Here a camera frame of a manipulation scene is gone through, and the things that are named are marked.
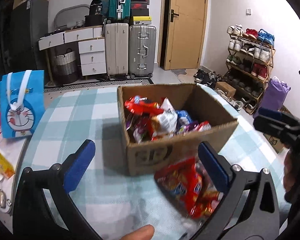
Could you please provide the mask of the person's right hand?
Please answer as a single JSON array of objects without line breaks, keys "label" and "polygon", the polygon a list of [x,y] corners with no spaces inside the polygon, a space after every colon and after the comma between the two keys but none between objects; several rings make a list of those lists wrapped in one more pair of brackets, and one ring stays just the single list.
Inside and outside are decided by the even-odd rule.
[{"label": "person's right hand", "polygon": [[300,158],[296,156],[291,148],[284,160],[284,178],[283,187],[286,191],[286,202],[293,204],[295,199],[296,187],[295,184],[298,181],[300,170]]}]

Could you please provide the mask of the person's left hand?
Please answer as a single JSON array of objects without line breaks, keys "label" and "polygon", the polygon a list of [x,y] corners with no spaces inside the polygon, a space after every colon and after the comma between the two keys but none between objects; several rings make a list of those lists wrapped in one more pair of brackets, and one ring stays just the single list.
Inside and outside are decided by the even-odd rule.
[{"label": "person's left hand", "polygon": [[148,224],[131,232],[123,237],[120,240],[151,240],[155,232],[155,228]]}]

